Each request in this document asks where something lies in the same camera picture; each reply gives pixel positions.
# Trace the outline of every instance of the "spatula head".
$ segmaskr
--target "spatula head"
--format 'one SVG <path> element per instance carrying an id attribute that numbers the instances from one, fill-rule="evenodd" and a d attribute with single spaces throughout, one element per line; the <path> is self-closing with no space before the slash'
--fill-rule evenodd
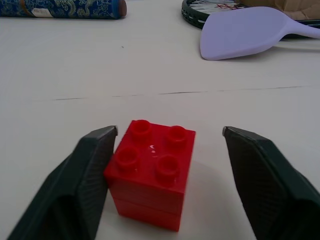
<path id="1" fill-rule="evenodd" d="M 271 7 L 249 7 L 211 14 L 202 29 L 200 50 L 207 60 L 263 52 L 290 32 L 291 20 Z"/>

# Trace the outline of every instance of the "duplo block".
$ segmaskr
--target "duplo block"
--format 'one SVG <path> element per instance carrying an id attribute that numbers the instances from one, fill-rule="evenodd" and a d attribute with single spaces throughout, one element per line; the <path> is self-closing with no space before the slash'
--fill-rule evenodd
<path id="1" fill-rule="evenodd" d="M 120 215 L 179 230 L 196 132 L 134 120 L 104 171 Z"/>

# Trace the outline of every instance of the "spatula handle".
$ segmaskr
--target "spatula handle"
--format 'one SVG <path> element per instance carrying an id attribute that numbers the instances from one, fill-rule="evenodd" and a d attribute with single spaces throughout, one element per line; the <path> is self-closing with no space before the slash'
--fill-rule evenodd
<path id="1" fill-rule="evenodd" d="M 314 39 L 320 39 L 320 29 L 292 21 L 292 33 Z"/>

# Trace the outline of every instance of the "tennis racket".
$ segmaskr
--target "tennis racket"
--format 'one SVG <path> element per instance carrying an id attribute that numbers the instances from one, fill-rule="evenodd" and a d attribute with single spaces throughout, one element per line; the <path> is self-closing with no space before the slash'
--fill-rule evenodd
<path id="1" fill-rule="evenodd" d="M 210 14 L 221 11 L 234 11 L 237 9 L 247 8 L 244 4 L 237 4 L 232 0 L 183 0 L 181 13 L 185 21 L 189 24 L 202 29 Z M 320 19 L 300 20 L 298 23 L 320 29 Z M 284 38 L 297 39 L 305 38 L 304 36 L 289 34 Z"/>

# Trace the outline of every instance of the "cardboard box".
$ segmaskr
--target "cardboard box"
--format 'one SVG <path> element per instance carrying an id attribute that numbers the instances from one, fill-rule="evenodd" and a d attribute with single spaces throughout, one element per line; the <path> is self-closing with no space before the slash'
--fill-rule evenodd
<path id="1" fill-rule="evenodd" d="M 236 0 L 249 7 L 279 9 L 294 20 L 320 19 L 320 0 Z"/>

